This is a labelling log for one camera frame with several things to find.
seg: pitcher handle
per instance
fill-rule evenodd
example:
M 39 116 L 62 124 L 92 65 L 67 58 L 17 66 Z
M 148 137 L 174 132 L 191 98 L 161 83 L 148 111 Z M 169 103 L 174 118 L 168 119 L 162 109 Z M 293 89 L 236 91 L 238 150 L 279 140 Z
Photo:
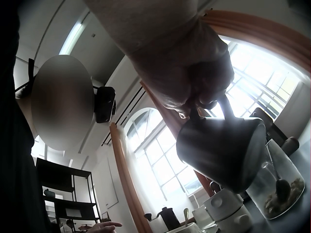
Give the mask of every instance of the pitcher handle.
M 190 110 L 190 120 L 192 121 L 199 121 L 202 117 L 200 117 L 199 113 L 197 112 L 197 107 L 194 106 L 191 110 Z
M 218 103 L 220 104 L 221 110 L 225 116 L 226 121 L 232 121 L 236 117 L 233 113 L 233 110 L 231 108 L 230 102 L 226 95 L 221 96 L 218 100 Z

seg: window frame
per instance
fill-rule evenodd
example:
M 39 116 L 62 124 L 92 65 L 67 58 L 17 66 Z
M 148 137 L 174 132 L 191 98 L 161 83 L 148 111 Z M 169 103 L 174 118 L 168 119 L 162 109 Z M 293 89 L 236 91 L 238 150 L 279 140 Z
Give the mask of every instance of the window frame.
M 281 64 L 282 66 L 284 66 L 289 72 L 294 73 L 296 76 L 301 76 L 301 74 L 297 73 L 297 70 L 296 70 L 296 69 L 294 69 L 294 68 L 291 67 L 289 64 L 287 64 L 285 61 L 283 61 L 282 59 L 280 59 L 279 56 L 276 56 L 275 54 L 272 54 L 272 53 L 269 52 L 269 51 L 266 51 L 266 50 L 261 51 L 262 49 L 261 49 L 260 47 L 255 46 L 255 45 L 252 45 L 252 44 L 249 44 L 249 43 L 247 43 L 247 42 L 243 42 L 243 41 L 240 42 L 240 41 L 237 41 L 237 40 L 235 40 L 235 39 L 232 39 L 232 38 L 229 38 L 229 37 L 225 37 L 225 36 L 221 36 L 221 35 L 220 35 L 219 37 L 220 37 L 221 39 L 223 39 L 223 40 L 228 40 L 228 41 L 230 41 L 230 43 L 228 43 L 228 51 L 229 51 L 229 54 L 230 54 L 230 55 L 232 55 L 232 53 L 237 49 L 237 47 L 238 47 L 239 44 L 244 45 L 244 46 L 249 46 L 249 47 L 251 47 L 251 48 L 254 48 L 254 49 L 259 50 L 259 54 L 256 54 L 256 55 L 255 55 L 255 58 L 256 58 L 256 57 L 264 57 L 265 54 L 267 53 L 267 54 L 269 54 L 269 55 L 274 56 L 274 57 L 277 59 L 277 62 L 278 62 L 279 64 Z M 244 91 L 244 90 L 242 89 L 242 91 L 243 91 L 246 95 L 248 95 L 248 96 L 254 101 L 254 103 L 253 103 L 249 108 L 247 108 L 247 109 L 245 108 L 246 110 L 245 110 L 245 112 L 242 114 L 242 116 L 244 116 L 247 112 L 250 112 L 249 109 L 251 109 L 252 106 L 253 106 L 254 104 L 257 103 L 257 104 L 258 104 L 261 108 L 263 108 L 270 116 L 275 116 L 275 117 L 273 118 L 273 121 L 276 121 L 277 118 L 282 114 L 283 110 L 285 109 L 285 106 L 290 102 L 290 99 L 292 98 L 292 96 L 293 96 L 294 92 L 296 91 L 297 87 L 300 87 L 300 86 L 301 86 L 301 83 L 302 83 L 301 79 L 299 79 L 299 81 L 298 81 L 298 83 L 296 84 L 296 86 L 294 87 L 294 89 L 293 89 L 291 95 L 289 96 L 288 100 L 286 101 L 286 100 L 284 100 L 282 97 L 280 97 L 277 93 L 275 93 L 273 90 L 271 90 L 269 87 L 267 87 L 267 85 L 268 85 L 270 79 L 272 78 L 273 74 L 275 73 L 275 71 L 274 71 L 274 72 L 271 74 L 271 76 L 269 77 L 269 79 L 268 79 L 268 81 L 267 81 L 267 84 L 264 85 L 264 84 L 262 84 L 260 81 L 258 81 L 258 80 L 256 80 L 255 78 L 253 78 L 252 76 L 246 74 L 244 71 L 241 71 L 241 70 L 237 69 L 236 67 L 233 67 L 233 69 L 234 69 L 234 73 L 235 73 L 235 74 L 239 75 L 241 78 L 246 79 L 248 82 L 250 82 L 252 85 L 254 85 L 256 88 L 258 88 L 258 89 L 262 92 L 262 93 L 258 96 L 258 98 L 255 98 L 255 97 L 253 97 L 252 95 L 250 95 L 249 93 L 247 93 L 246 91 Z M 230 88 L 228 91 L 230 91 L 234 86 L 236 86 L 237 83 L 238 83 L 239 81 L 240 81 L 240 80 L 236 81 L 235 83 L 232 82 L 233 85 L 231 86 L 231 88 Z M 277 97 L 280 101 L 282 101 L 282 102 L 285 104 L 285 106 L 282 106 L 278 101 L 274 101 L 279 107 L 282 108 L 282 111 L 281 111 L 278 115 L 276 115 L 276 113 L 273 112 L 273 111 L 271 111 L 270 109 L 274 109 L 276 112 L 277 112 L 277 110 L 276 110 L 274 107 L 272 107 L 270 104 L 268 104 L 265 100 L 263 100 L 263 99 L 261 98 L 263 94 L 266 94 L 268 97 L 271 97 L 271 95 L 273 95 L 273 96 Z M 216 117 L 216 115 L 215 115 L 211 110 L 205 110 L 205 111 L 206 111 L 206 113 L 207 113 L 210 117 Z
M 143 113 L 146 112 L 146 111 L 149 111 L 150 109 L 155 109 L 155 108 L 150 108 L 150 107 L 148 107 L 148 108 L 143 108 L 143 109 L 138 110 L 135 114 L 133 114 L 133 115 L 131 116 L 131 118 L 128 120 L 128 122 L 126 123 L 126 125 L 125 125 L 125 127 L 124 127 L 124 130 L 125 130 L 126 134 L 128 133 L 128 130 L 130 129 L 131 125 L 134 124 L 134 121 L 135 121 L 141 114 L 143 114 Z M 171 164 L 169 163 L 169 161 L 168 161 L 168 159 L 167 159 L 167 157 L 166 157 L 167 152 L 168 152 L 173 146 L 175 146 L 176 143 L 174 143 L 166 152 L 164 152 L 163 149 L 161 148 L 163 154 L 162 154 L 161 157 L 159 157 L 153 164 L 151 164 L 151 162 L 150 162 L 150 160 L 149 160 L 149 158 L 148 158 L 148 156 L 147 156 L 146 149 L 148 148 L 148 146 L 149 146 L 151 143 L 153 143 L 155 140 L 157 140 L 157 137 L 158 137 L 166 128 L 167 128 L 167 125 L 165 124 L 164 120 L 161 120 L 160 123 L 159 123 L 159 124 L 151 131 L 151 133 L 144 139 L 144 141 L 135 149 L 135 151 L 134 151 L 135 159 L 137 159 L 137 154 L 144 153 L 143 155 L 146 156 L 146 158 L 147 158 L 147 160 L 148 160 L 148 162 L 149 162 L 149 165 L 150 165 L 150 167 L 151 167 L 151 170 L 152 170 L 152 172 L 153 172 L 153 174 L 154 174 L 154 176 L 155 176 L 155 178 L 156 178 L 156 180 L 157 180 L 158 186 L 159 186 L 159 188 L 160 188 L 160 190 L 161 190 L 161 192 L 162 192 L 163 197 L 164 197 L 165 200 L 167 200 L 167 197 L 166 197 L 166 195 L 165 195 L 165 193 L 164 193 L 164 191 L 163 191 L 162 188 L 163 188 L 163 186 L 164 186 L 165 184 L 167 184 L 168 182 L 170 182 L 170 181 L 171 181 L 172 179 L 174 179 L 174 178 L 177 178 L 177 181 L 178 181 L 178 183 L 179 183 L 179 185 L 180 185 L 180 187 L 181 187 L 181 189 L 183 190 L 184 193 L 186 193 L 188 196 L 194 195 L 195 193 L 199 192 L 203 187 L 201 186 L 200 188 L 198 188 L 198 189 L 195 190 L 194 192 L 189 193 L 189 192 L 187 191 L 187 189 L 185 188 L 185 186 L 182 185 L 182 183 L 180 182 L 179 178 L 177 177 L 181 172 L 183 172 L 183 171 L 184 171 L 187 167 L 189 167 L 189 166 L 188 166 L 187 164 L 185 164 L 185 167 L 184 167 L 182 170 L 180 170 L 178 173 L 175 173 L 174 169 L 172 168 Z M 165 157 L 165 159 L 167 160 L 169 166 L 171 167 L 171 169 L 172 169 L 172 171 L 173 171 L 173 173 L 174 173 L 174 176 L 171 177 L 168 181 L 166 181 L 165 183 L 163 183 L 163 184 L 161 185 L 161 184 L 159 183 L 159 181 L 158 181 L 158 178 L 157 178 L 157 176 L 156 176 L 154 170 L 153 170 L 153 167 L 154 167 L 154 165 L 155 165 L 160 159 L 162 159 L 163 157 Z

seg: countertop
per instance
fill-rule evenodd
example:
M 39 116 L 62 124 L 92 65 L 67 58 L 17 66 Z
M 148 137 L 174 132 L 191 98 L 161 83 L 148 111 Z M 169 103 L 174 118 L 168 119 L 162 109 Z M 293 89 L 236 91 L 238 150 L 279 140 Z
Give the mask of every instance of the countertop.
M 253 201 L 248 201 L 245 206 L 253 218 L 253 227 L 248 233 L 310 232 L 310 148 L 309 140 L 290 156 L 306 182 L 302 196 L 289 211 L 273 220 L 266 220 Z

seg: white cup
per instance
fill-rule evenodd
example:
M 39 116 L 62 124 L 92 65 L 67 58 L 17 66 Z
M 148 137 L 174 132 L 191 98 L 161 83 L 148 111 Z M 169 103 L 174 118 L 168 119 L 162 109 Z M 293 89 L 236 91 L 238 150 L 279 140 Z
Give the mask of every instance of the white cup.
M 200 229 L 204 229 L 205 226 L 213 222 L 213 219 L 210 217 L 210 215 L 205 210 L 204 205 L 192 211 L 192 214 Z
M 201 229 L 194 223 L 189 223 L 187 227 L 181 226 L 174 230 L 169 231 L 168 233 L 203 233 Z

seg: glass jar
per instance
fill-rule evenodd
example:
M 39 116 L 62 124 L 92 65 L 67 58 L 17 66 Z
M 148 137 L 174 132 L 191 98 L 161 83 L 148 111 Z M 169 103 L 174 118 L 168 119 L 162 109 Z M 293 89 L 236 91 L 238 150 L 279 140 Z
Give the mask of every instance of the glass jar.
M 257 176 L 246 192 L 266 219 L 274 219 L 284 214 L 296 203 L 304 191 L 305 181 L 289 157 L 273 139 L 267 143 L 267 147 L 279 176 L 290 184 L 289 198 L 284 203 L 279 203 L 277 199 L 277 176 L 267 150 L 265 150 L 264 162 Z

